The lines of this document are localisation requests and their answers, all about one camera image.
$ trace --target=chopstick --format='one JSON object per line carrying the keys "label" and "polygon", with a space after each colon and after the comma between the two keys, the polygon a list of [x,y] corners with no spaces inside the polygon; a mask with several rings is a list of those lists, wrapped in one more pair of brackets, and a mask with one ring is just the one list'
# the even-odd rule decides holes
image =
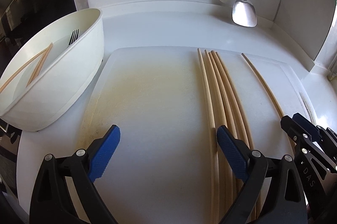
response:
{"label": "chopstick", "polygon": [[236,132],[236,128],[235,128],[235,122],[234,122],[234,118],[233,118],[233,114],[230,110],[230,102],[228,100],[228,96],[227,96],[227,92],[225,90],[225,87],[223,85],[223,81],[221,79],[218,67],[215,63],[215,60],[213,58],[213,55],[211,54],[211,52],[208,53],[209,57],[212,61],[212,65],[215,71],[215,75],[219,84],[219,89],[220,89],[220,93],[221,93],[221,97],[222,97],[222,102],[223,102],[223,106],[225,108],[225,113],[226,113],[226,117],[228,117],[229,122],[228,123],[223,123],[224,125],[227,126],[228,124],[228,129],[229,131],[232,133],[232,135],[234,136],[234,138],[238,138],[237,132]]}
{"label": "chopstick", "polygon": [[32,57],[29,61],[27,61],[25,64],[23,64],[0,88],[0,93],[6,88],[6,86],[26,67],[28,66],[32,61],[34,61],[37,57],[39,57],[41,54],[43,54],[48,48],[45,48],[38,54],[36,54],[34,57]]}
{"label": "chopstick", "polygon": [[50,50],[52,49],[52,47],[53,47],[53,43],[51,43],[51,44],[46,48],[45,53],[42,55],[42,57],[41,57],[41,59],[39,60],[38,64],[35,66],[34,71],[33,71],[32,75],[30,76],[29,81],[28,81],[26,87],[27,87],[28,85],[30,85],[31,82],[32,82],[32,81],[38,76],[38,74],[40,73],[40,70],[41,70],[41,68],[42,68],[42,66],[43,66],[43,64],[44,64],[44,61],[46,60],[46,58],[47,58],[47,56],[48,56]]}
{"label": "chopstick", "polygon": [[[284,116],[284,113],[282,111],[281,106],[279,105],[277,99],[275,98],[274,94],[272,93],[270,87],[268,86],[268,84],[266,83],[266,81],[264,80],[264,78],[262,77],[262,75],[260,74],[260,72],[256,69],[256,67],[252,64],[252,62],[247,58],[247,56],[242,53],[241,54],[243,56],[243,58],[246,60],[246,62],[249,64],[249,66],[251,67],[251,69],[254,71],[255,75],[257,76],[257,78],[259,79],[259,81],[261,82],[261,84],[263,85],[264,89],[266,90],[270,100],[272,101],[280,119],[282,119],[282,117]],[[295,143],[293,142],[293,140],[288,137],[290,145],[293,149],[293,153],[295,154]]]}
{"label": "chopstick", "polygon": [[208,86],[207,74],[203,56],[198,48],[198,57],[203,77],[203,90],[205,92],[205,100],[207,105],[207,118],[210,138],[210,152],[211,152],[211,224],[218,224],[219,222],[219,162],[217,153],[217,142],[215,135],[215,121],[213,106],[211,100],[211,93]]}
{"label": "chopstick", "polygon": [[49,54],[50,50],[52,50],[52,47],[53,47],[53,43],[50,43],[47,51],[44,53],[43,57],[41,58],[41,62],[39,63],[39,66],[38,66],[38,68],[36,70],[36,73],[34,75],[33,80],[36,79],[39,76],[39,73],[40,73],[40,71],[41,71],[41,69],[43,67],[43,64],[44,64],[46,58],[48,57],[48,54]]}
{"label": "chopstick", "polygon": [[[213,67],[212,60],[211,60],[210,55],[208,54],[207,50],[205,50],[205,55],[206,55],[206,58],[208,60],[208,65],[209,65],[210,71],[211,71],[211,73],[210,73],[211,74],[211,80],[213,82],[214,91],[215,91],[214,93],[215,93],[215,96],[216,96],[216,103],[218,105],[220,124],[227,126],[225,110],[223,108],[221,92],[220,92],[219,84],[218,84],[218,81],[217,81],[215,69]],[[226,164],[225,164],[225,212],[228,211],[228,209],[230,208],[230,206],[233,203],[233,190],[236,191],[236,183],[235,183],[235,179],[233,179],[233,173],[232,173],[232,170],[230,168],[230,165],[229,165],[228,162],[226,162]]]}
{"label": "chopstick", "polygon": [[[252,136],[251,136],[251,131],[250,131],[250,127],[249,127],[249,123],[245,114],[245,111],[243,109],[240,97],[236,91],[235,85],[231,79],[231,76],[229,74],[229,71],[225,65],[225,63],[223,62],[223,60],[221,59],[220,55],[217,52],[214,52],[214,50],[211,51],[213,58],[215,60],[216,65],[218,66],[219,70],[220,70],[220,74],[222,76],[222,80],[225,84],[225,89],[227,90],[227,93],[229,94],[229,98],[230,98],[230,105],[232,106],[232,111],[233,114],[235,116],[235,120],[237,122],[238,125],[238,130],[239,130],[239,135],[241,140],[244,141],[244,143],[248,146],[248,148],[250,148],[251,150],[254,149],[254,143],[252,140]],[[257,218],[257,215],[260,213],[261,211],[261,196],[259,195],[258,199],[257,199],[257,204],[256,207],[254,207],[251,217],[252,220]]]}

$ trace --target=cutting board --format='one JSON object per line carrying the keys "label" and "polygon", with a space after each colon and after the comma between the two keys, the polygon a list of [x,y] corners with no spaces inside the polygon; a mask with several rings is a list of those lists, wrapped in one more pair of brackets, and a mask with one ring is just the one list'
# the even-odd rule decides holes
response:
{"label": "cutting board", "polygon": [[[242,100],[255,148],[269,157],[291,154],[278,114],[243,57],[218,52]],[[292,69],[247,56],[271,85],[285,114],[299,112],[309,118],[301,94],[309,101],[307,107],[310,100]],[[196,48],[122,48],[111,54],[85,111],[77,146],[87,148],[112,124],[120,127],[120,143],[95,181],[119,223],[209,223],[206,114]]]}

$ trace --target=white countertop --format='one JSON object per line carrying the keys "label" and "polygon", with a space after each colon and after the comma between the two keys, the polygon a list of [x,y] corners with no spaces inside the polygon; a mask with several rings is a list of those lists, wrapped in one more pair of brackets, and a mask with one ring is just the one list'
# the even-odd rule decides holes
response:
{"label": "white countertop", "polygon": [[337,96],[328,80],[309,73],[269,29],[244,28],[210,15],[181,12],[132,13],[104,19],[103,24],[104,59],[85,92],[52,125],[38,133],[22,132],[17,157],[17,192],[26,212],[29,212],[31,193],[44,155],[52,153],[61,157],[74,153],[76,134],[95,83],[108,57],[118,48],[197,46],[245,52],[288,63],[302,79],[318,124],[337,130]]}

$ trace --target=white plastic basin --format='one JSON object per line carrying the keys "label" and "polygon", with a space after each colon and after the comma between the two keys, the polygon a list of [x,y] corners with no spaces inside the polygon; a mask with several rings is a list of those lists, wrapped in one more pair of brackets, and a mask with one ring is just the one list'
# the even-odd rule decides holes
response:
{"label": "white plastic basin", "polygon": [[[79,38],[68,47],[76,29]],[[51,42],[52,50],[34,81],[26,87],[39,58],[0,93],[1,119],[22,130],[38,131],[56,121],[89,85],[104,53],[102,11],[83,9],[39,31],[11,60],[0,78],[0,86]]]}

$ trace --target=fork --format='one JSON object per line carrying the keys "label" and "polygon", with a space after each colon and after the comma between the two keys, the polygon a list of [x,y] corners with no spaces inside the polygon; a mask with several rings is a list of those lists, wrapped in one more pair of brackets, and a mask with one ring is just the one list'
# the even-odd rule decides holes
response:
{"label": "fork", "polygon": [[72,32],[68,46],[70,46],[73,42],[75,42],[78,37],[79,37],[79,29],[74,30]]}

